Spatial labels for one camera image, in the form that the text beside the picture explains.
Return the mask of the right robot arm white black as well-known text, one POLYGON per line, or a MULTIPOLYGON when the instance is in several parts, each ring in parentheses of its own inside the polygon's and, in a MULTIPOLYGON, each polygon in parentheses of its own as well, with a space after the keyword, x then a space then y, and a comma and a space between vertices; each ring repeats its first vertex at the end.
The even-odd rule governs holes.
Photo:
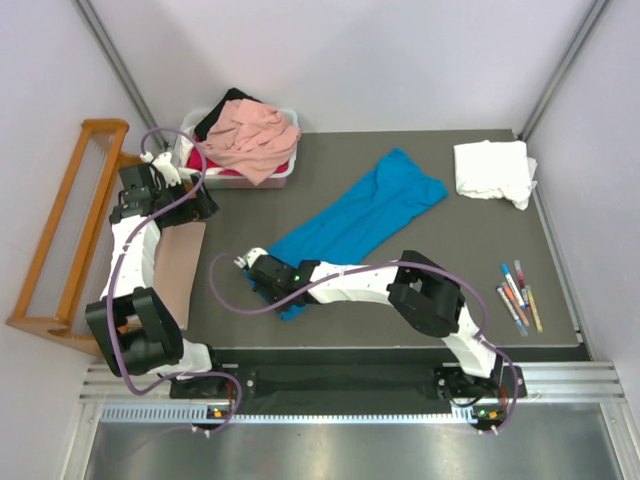
POLYGON ((442 340, 458 360, 457 370, 436 372, 445 398, 477 401, 500 393, 502 360, 486 345, 459 284, 416 251, 406 250, 398 261, 376 269, 319 260, 294 267, 262 248, 249 250, 237 264, 280 313, 343 302, 391 307, 415 331, 442 340))

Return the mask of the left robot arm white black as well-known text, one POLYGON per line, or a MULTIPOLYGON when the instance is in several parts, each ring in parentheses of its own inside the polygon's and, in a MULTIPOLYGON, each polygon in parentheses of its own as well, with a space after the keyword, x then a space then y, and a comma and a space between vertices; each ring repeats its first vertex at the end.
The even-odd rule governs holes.
POLYGON ((119 175, 122 188, 109 216, 109 278, 100 299, 86 306, 85 320, 115 376, 192 378, 203 395, 216 396, 226 387, 225 370, 214 364, 209 346, 184 339, 154 276, 163 233, 181 225, 200 227, 219 207, 205 187, 188 192, 170 163, 141 163, 119 175))

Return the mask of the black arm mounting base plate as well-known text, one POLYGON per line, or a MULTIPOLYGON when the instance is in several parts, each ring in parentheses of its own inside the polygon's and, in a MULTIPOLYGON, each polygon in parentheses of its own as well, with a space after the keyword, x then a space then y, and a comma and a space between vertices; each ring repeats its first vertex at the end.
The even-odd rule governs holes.
POLYGON ((526 385, 519 367, 511 368, 498 356, 487 378, 465 373, 457 363, 431 358, 358 360, 355 362, 303 362, 301 364, 213 362, 213 370, 235 376, 251 398, 277 392, 412 392, 428 399, 525 397, 526 385))

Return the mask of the blue t shirt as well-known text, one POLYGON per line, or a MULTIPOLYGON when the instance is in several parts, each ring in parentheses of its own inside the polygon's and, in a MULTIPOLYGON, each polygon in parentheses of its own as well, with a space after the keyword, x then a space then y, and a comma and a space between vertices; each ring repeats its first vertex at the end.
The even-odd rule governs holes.
MULTIPOLYGON (((423 174, 401 149, 393 149, 345 194, 302 224, 265 253, 291 267, 303 261, 320 261, 320 273, 309 282, 337 273, 346 265, 357 269, 365 257, 413 219, 448 196, 444 183, 423 174)), ((359 274, 338 276, 292 299, 311 304, 372 302, 391 306, 383 281, 393 281, 397 268, 385 267, 359 274)))

